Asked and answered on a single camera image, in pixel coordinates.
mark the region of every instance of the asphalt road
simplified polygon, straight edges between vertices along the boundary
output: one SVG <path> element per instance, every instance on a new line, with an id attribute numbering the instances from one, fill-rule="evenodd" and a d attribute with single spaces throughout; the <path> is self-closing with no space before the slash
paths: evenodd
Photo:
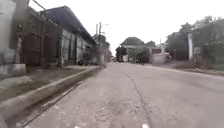
<path id="1" fill-rule="evenodd" d="M 224 77 L 111 63 L 26 128 L 224 128 Z"/>

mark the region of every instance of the concrete wall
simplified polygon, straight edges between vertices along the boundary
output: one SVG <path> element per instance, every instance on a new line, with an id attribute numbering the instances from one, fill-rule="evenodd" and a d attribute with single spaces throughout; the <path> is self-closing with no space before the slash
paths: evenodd
<path id="1" fill-rule="evenodd" d="M 16 3 L 12 0 L 0 1 L 0 54 L 9 49 L 11 37 L 11 25 L 13 22 Z"/>
<path id="2" fill-rule="evenodd" d="M 151 62 L 155 65 L 164 64 L 166 62 L 165 47 L 161 48 L 161 53 L 151 54 Z"/>
<path id="3" fill-rule="evenodd" d="M 17 48 L 16 30 L 25 19 L 29 0 L 0 0 L 0 65 L 11 64 Z"/>

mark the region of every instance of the grass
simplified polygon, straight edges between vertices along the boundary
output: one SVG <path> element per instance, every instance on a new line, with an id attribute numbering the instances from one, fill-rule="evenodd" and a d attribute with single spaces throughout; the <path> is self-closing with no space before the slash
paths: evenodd
<path id="1" fill-rule="evenodd" d="M 31 72 L 27 75 L 31 76 L 32 81 L 25 84 L 13 85 L 7 89 L 1 90 L 0 102 L 35 90 L 53 81 L 77 74 L 81 71 L 83 71 L 83 69 L 50 69 Z"/>

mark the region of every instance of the wall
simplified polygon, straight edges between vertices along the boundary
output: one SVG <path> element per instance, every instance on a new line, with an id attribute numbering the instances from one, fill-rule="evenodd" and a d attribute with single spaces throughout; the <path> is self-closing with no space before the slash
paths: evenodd
<path id="1" fill-rule="evenodd" d="M 11 36 L 11 25 L 13 21 L 13 15 L 16 10 L 16 3 L 11 0 L 1 0 L 0 1 L 0 54 L 2 58 L 0 58 L 3 63 L 3 59 L 12 58 L 11 55 L 13 51 L 9 49 L 10 44 L 10 36 Z"/>

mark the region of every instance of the building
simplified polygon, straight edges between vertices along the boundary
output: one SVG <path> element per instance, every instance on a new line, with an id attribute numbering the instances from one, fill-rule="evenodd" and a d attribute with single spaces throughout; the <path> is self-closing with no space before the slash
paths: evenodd
<path id="1" fill-rule="evenodd" d="M 77 64 L 84 58 L 95 61 L 96 41 L 87 32 L 79 19 L 67 6 L 49 9 L 41 12 L 61 28 L 59 45 L 61 65 Z"/>

